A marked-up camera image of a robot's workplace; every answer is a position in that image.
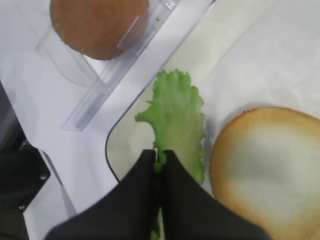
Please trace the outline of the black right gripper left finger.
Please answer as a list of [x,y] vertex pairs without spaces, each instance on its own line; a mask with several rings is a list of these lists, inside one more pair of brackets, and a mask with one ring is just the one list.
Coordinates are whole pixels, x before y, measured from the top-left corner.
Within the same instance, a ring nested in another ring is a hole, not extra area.
[[154,150],[143,150],[113,190],[87,210],[52,228],[46,239],[152,240],[155,160]]

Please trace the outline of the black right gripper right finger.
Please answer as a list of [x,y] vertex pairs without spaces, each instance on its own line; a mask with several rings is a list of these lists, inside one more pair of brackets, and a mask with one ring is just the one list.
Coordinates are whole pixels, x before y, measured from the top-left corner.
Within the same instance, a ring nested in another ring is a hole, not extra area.
[[212,198],[172,150],[162,170],[162,219],[167,240],[268,240],[259,226]]

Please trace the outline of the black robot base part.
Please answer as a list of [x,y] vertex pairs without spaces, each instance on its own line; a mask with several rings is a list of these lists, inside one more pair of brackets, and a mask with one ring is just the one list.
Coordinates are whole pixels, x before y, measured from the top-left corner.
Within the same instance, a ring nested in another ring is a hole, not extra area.
[[29,239],[23,213],[50,171],[25,136],[9,98],[0,89],[0,238]]

